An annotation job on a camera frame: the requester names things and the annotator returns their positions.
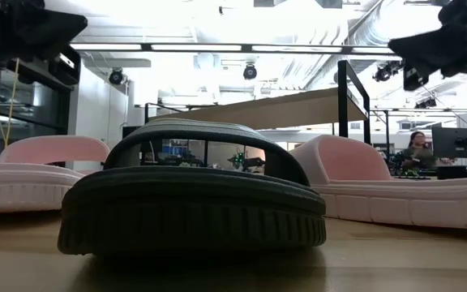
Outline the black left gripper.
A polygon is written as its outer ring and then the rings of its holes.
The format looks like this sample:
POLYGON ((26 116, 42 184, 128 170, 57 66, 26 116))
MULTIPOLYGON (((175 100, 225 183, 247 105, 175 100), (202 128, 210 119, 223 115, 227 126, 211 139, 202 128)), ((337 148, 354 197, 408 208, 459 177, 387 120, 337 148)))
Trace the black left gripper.
POLYGON ((17 22, 31 8, 32 12, 45 7, 45 0, 0 0, 0 61, 33 56, 34 46, 41 55, 58 55, 69 43, 88 26, 83 15, 60 11, 42 10, 31 20, 35 23, 30 31, 30 45, 18 35, 17 22))

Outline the pink foam slide sandal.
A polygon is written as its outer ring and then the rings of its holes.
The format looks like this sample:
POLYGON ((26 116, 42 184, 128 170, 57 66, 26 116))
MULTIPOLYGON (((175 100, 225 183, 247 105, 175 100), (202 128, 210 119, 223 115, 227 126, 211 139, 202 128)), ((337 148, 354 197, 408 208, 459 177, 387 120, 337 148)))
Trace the pink foam slide sandal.
POLYGON ((59 210, 62 199, 89 170, 56 162, 103 163, 109 146, 95 138, 46 135, 18 140, 0 154, 0 213, 59 210))
POLYGON ((467 229, 467 178, 399 179, 369 144, 320 135, 291 150, 327 217, 467 229))

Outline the black foam slide sandal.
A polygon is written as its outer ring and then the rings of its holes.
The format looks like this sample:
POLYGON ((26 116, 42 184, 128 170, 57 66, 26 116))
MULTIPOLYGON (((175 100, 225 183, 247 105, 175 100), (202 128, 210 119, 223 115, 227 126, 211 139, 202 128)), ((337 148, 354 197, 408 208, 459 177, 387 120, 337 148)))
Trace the black foam slide sandal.
POLYGON ((126 136, 102 170, 65 194, 58 250, 107 256, 316 247, 327 238, 325 213, 298 161, 260 133, 239 124, 162 118, 126 136), (165 139, 257 148, 265 172, 142 164, 140 149, 165 139))

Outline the black ceiling light cluster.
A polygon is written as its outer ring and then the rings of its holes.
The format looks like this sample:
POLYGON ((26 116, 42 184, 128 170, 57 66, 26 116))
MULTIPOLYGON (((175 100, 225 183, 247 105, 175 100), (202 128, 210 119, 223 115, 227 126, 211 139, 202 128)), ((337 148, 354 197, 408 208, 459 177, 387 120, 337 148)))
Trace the black ceiling light cluster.
POLYGON ((387 81, 394 75, 397 75, 399 71, 403 69, 404 65, 403 61, 387 61, 377 66, 377 71, 372 76, 372 79, 376 82, 387 81))
POLYGON ((430 109, 437 106, 437 100, 434 97, 428 97, 416 101, 415 109, 430 109))

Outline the dark glass partition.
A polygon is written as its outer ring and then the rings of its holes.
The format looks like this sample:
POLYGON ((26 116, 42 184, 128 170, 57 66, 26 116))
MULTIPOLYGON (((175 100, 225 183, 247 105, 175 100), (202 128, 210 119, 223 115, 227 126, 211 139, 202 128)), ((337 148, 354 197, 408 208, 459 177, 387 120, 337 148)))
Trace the dark glass partition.
POLYGON ((18 140, 66 134, 72 89, 55 79, 45 62, 1 65, 0 154, 18 140))

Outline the black computer monitor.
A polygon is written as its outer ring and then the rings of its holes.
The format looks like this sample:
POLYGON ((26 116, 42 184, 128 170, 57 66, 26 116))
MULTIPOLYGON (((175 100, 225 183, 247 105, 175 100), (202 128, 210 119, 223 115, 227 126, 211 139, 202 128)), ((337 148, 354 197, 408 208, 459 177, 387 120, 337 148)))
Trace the black computer monitor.
POLYGON ((431 133, 436 157, 467 158, 467 128, 434 127, 431 133))

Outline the person seated at desk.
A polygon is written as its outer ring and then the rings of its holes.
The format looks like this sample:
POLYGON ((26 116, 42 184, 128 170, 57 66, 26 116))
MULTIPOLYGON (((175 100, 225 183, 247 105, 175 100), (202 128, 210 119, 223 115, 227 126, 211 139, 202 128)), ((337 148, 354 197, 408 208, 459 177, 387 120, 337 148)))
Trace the person seated at desk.
POLYGON ((402 167, 405 170, 432 170, 435 168, 435 157, 427 147, 426 136, 421 131, 410 135, 408 147, 402 151, 402 167))

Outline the black desk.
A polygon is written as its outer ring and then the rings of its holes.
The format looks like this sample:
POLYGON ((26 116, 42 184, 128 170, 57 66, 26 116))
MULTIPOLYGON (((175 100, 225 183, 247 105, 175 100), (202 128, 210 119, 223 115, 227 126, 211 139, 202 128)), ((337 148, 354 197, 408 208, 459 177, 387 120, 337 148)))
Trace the black desk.
POLYGON ((437 179, 467 178, 467 165, 441 165, 436 174, 437 179))

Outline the long ceiling light bar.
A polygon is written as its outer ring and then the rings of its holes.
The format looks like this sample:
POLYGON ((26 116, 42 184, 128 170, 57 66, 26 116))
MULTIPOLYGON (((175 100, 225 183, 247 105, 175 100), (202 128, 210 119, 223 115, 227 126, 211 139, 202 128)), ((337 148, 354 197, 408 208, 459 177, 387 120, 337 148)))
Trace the long ceiling light bar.
POLYGON ((394 56, 387 46, 367 45, 277 45, 228 43, 72 43, 78 51, 224 53, 224 54, 340 54, 394 56))

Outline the small robot with green lights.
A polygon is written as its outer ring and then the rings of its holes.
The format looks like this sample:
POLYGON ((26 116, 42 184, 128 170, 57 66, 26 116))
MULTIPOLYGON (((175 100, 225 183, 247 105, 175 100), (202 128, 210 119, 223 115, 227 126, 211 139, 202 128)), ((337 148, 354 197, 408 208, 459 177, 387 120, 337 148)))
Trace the small robot with green lights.
POLYGON ((228 159, 235 170, 253 174, 264 172, 265 161, 260 157, 249 158, 245 152, 238 152, 228 159))

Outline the silver ventilation duct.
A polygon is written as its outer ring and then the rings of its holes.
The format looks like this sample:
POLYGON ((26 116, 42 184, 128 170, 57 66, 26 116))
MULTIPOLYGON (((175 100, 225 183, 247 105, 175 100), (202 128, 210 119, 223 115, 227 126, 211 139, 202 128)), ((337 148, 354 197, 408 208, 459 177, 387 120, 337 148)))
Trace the silver ventilation duct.
POLYGON ((440 7, 430 0, 354 0, 360 2, 363 15, 348 17, 337 9, 329 9, 332 17, 313 23, 308 45, 385 46, 392 38, 407 37, 439 27, 440 7))

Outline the black metal scaffold frame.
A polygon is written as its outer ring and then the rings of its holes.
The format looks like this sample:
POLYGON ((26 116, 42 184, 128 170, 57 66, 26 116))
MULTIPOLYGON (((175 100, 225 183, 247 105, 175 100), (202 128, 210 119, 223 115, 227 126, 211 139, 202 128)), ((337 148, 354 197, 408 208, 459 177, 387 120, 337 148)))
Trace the black metal scaffold frame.
POLYGON ((410 135, 415 131, 425 134, 431 144, 431 129, 436 127, 467 129, 467 109, 390 109, 387 113, 375 110, 371 113, 371 131, 388 133, 391 148, 406 148, 410 135))

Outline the wooden shelf with black frame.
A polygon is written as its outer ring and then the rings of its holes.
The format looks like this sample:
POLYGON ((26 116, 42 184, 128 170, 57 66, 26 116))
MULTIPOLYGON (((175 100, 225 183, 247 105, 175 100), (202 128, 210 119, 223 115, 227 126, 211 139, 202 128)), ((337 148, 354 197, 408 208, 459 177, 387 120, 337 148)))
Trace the wooden shelf with black frame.
POLYGON ((338 135, 343 137, 349 135, 350 122, 363 121, 363 141, 370 144, 370 97, 348 61, 339 61, 337 71, 335 88, 214 105, 163 117, 237 123, 255 130, 336 123, 338 135))

